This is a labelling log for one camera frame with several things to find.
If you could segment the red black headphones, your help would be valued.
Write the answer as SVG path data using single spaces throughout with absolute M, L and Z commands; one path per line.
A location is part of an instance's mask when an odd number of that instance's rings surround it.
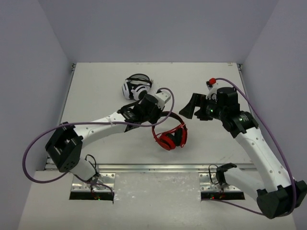
M 180 124 L 169 131 L 162 132 L 159 134 L 155 133 L 155 126 L 153 126 L 153 138 L 165 150 L 174 150 L 176 147 L 183 148 L 188 139 L 187 126 L 179 115 L 171 112 L 170 117 L 179 121 Z

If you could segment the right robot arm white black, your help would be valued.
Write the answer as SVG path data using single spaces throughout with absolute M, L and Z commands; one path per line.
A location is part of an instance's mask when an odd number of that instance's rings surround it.
M 212 89 L 209 95 L 193 93 L 179 113 L 187 119 L 196 116 L 200 121 L 221 121 L 261 176 L 257 180 L 244 174 L 234 163 L 227 163 L 216 168 L 215 178 L 220 188 L 237 187 L 252 197 L 269 219 L 286 216 L 300 206 L 307 194 L 307 184 L 295 180 L 286 165 L 279 162 L 253 115 L 240 109 L 235 88 Z

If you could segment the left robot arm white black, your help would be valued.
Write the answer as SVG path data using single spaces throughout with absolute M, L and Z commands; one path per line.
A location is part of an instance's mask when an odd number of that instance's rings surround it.
M 85 181 L 91 181 L 98 172 L 91 163 L 81 159 L 82 149 L 107 136 L 138 128 L 145 122 L 155 124 L 169 100 L 170 94 L 166 92 L 147 94 L 133 107 L 123 106 L 88 125 L 64 122 L 52 134 L 45 149 L 59 172 L 71 172 Z

